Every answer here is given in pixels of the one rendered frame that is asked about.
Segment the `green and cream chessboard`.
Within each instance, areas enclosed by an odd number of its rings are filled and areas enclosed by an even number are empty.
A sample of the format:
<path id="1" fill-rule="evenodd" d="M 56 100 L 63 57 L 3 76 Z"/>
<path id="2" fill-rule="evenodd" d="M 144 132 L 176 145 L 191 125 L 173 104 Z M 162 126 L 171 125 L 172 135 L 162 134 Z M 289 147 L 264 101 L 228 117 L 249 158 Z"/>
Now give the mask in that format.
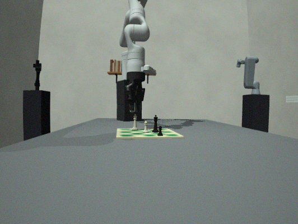
<path id="1" fill-rule="evenodd" d="M 184 138 L 184 136 L 168 129 L 162 128 L 163 136 L 158 136 L 158 132 L 152 132 L 154 128 L 147 129 L 148 133 L 144 133 L 144 129 L 132 130 L 130 128 L 117 128 L 117 139 L 171 139 Z"/>

